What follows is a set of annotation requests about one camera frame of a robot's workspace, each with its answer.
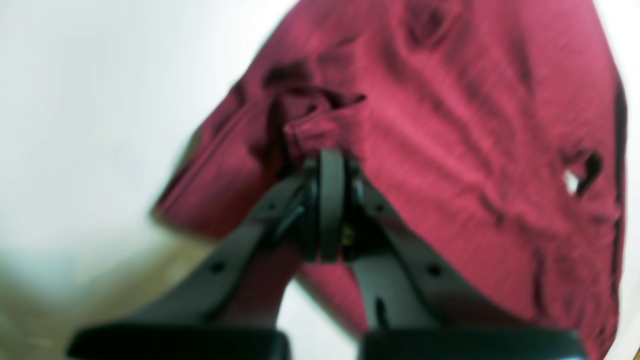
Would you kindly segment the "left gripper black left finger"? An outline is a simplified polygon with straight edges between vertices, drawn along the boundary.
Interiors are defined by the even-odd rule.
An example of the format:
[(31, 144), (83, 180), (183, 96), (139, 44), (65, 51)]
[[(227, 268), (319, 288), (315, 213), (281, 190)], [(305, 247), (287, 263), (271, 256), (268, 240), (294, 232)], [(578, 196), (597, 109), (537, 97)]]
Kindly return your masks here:
[(121, 319), (88, 326), (69, 360), (290, 360), (276, 322), (285, 289), (314, 258), (311, 196), (319, 162), (307, 159), (258, 201), (245, 220), (184, 280)]

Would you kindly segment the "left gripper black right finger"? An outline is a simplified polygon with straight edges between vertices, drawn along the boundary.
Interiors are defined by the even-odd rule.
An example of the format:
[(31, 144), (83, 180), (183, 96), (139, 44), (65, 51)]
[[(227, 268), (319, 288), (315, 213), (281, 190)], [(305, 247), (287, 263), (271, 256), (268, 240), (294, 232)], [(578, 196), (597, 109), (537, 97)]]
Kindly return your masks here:
[(585, 360), (573, 330), (529, 325), (469, 284), (402, 221), (358, 162), (320, 153), (320, 260), (357, 278), (360, 360)]

